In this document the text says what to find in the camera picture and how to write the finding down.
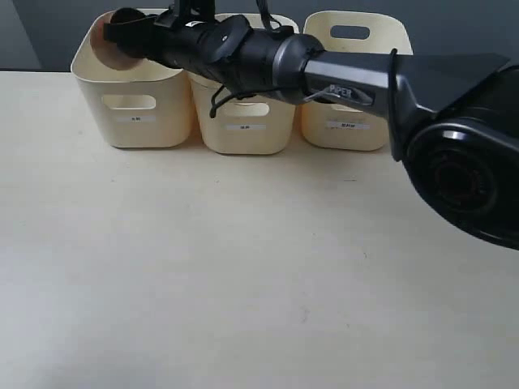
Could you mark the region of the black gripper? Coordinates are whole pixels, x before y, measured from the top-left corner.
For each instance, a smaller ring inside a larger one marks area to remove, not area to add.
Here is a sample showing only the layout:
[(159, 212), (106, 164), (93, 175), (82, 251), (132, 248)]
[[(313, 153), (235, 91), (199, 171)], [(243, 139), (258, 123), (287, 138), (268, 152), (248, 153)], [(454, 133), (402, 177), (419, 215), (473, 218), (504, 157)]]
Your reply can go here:
[(103, 37), (112, 43), (143, 43), (146, 58), (168, 68), (221, 83), (229, 89), (250, 89), (241, 50), (251, 37), (251, 25), (242, 15), (222, 21), (167, 28), (158, 15), (104, 23)]

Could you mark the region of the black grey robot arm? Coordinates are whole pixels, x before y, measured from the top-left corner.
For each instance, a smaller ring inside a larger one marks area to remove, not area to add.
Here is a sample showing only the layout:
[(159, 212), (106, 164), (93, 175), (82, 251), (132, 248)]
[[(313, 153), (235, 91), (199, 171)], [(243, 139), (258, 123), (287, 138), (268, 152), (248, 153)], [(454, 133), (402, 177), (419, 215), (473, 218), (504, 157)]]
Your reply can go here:
[(393, 159), (438, 215), (518, 247), (518, 69), (506, 57), (333, 52), (287, 26), (253, 28), (243, 15), (195, 22), (131, 8), (101, 35), (125, 58), (203, 76), (230, 99), (317, 101), (384, 119)]

